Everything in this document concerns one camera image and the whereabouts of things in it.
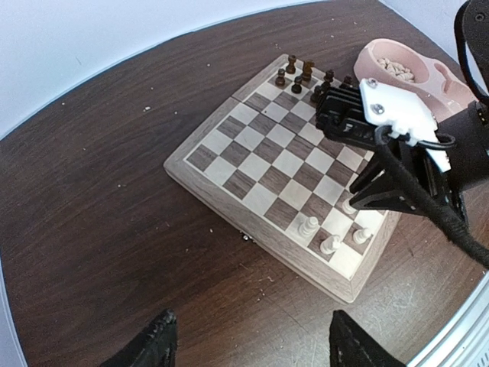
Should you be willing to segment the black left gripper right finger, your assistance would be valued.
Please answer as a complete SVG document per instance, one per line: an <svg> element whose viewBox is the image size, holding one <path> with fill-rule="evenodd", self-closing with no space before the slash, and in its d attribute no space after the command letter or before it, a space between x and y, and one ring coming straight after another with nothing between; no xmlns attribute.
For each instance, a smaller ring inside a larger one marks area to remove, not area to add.
<svg viewBox="0 0 489 367"><path fill-rule="evenodd" d="M405 367L345 311L334 310L329 327L330 366Z"/></svg>

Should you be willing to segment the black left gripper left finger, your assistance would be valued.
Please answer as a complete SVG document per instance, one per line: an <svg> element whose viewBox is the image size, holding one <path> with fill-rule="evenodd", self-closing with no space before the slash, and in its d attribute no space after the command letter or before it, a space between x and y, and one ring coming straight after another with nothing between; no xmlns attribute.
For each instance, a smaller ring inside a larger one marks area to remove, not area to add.
<svg viewBox="0 0 489 367"><path fill-rule="evenodd" d="M176 351L176 315L165 309L100 366L175 366Z"/></svg>

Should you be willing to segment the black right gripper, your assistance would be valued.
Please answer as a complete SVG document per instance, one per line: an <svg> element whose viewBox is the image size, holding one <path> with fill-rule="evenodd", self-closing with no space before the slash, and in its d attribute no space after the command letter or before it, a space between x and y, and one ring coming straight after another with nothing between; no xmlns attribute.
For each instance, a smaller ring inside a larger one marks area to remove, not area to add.
<svg viewBox="0 0 489 367"><path fill-rule="evenodd" d="M474 80L468 64L470 54L483 81L488 82L488 2L464 3L456 13L454 32L461 71L475 101L441 122L439 127L441 133L455 139L455 146L448 149L451 170L444 174L445 188L451 191L449 205L467 222L463 192L488 181L488 94ZM425 216L402 190L386 186L383 172L381 160L373 156L349 187L353 194L350 205L357 210Z"/></svg>

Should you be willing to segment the white chess pawn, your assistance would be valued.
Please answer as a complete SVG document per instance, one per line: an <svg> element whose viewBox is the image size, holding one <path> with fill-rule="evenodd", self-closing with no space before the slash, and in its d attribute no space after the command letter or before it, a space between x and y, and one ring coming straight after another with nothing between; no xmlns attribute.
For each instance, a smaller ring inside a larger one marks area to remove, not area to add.
<svg viewBox="0 0 489 367"><path fill-rule="evenodd" d="M354 207L351 206L349 199L346 199L346 200L343 201L343 203L342 203L342 209L348 215L353 215L354 213L357 212L357 210Z"/></svg>

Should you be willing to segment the white chess piece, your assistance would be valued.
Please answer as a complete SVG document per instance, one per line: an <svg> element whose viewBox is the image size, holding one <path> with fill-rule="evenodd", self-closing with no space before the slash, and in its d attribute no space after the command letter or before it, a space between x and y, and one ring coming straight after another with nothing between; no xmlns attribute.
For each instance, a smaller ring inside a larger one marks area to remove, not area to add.
<svg viewBox="0 0 489 367"><path fill-rule="evenodd" d="M352 238L355 244L361 245L366 243L372 237L372 231L369 228L357 229L353 232Z"/></svg>

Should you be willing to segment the white chess rook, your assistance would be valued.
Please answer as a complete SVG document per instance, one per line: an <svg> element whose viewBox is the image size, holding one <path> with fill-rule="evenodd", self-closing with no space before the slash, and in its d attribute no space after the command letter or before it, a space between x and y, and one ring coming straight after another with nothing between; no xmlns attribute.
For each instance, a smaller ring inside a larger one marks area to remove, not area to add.
<svg viewBox="0 0 489 367"><path fill-rule="evenodd" d="M342 241L338 235L331 235L320 243L320 252L324 255L331 255L341 247Z"/></svg>

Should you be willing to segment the white chess bishop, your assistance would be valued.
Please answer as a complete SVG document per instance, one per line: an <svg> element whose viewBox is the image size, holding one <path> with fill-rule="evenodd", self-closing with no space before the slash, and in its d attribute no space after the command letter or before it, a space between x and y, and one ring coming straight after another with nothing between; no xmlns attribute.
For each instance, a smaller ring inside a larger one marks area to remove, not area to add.
<svg viewBox="0 0 489 367"><path fill-rule="evenodd" d="M302 238L308 238L319 228L319 221L315 216L307 217L298 227L297 233Z"/></svg>

